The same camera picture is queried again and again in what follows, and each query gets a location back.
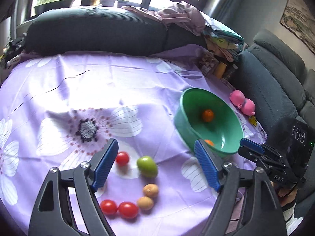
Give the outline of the person's right hand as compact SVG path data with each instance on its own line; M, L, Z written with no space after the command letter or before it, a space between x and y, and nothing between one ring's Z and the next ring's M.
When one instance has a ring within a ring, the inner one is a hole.
M298 192L298 188L294 187L292 189L281 188L276 183L271 181L273 188L278 196L279 203L281 207L292 207L296 202L296 196Z

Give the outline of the right striped sleeve forearm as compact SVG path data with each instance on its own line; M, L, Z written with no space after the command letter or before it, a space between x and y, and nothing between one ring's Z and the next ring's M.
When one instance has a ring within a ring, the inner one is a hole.
M287 235L291 235L301 224L301 222L303 221L303 217L295 217L295 200L291 202L282 200L280 204L286 224Z

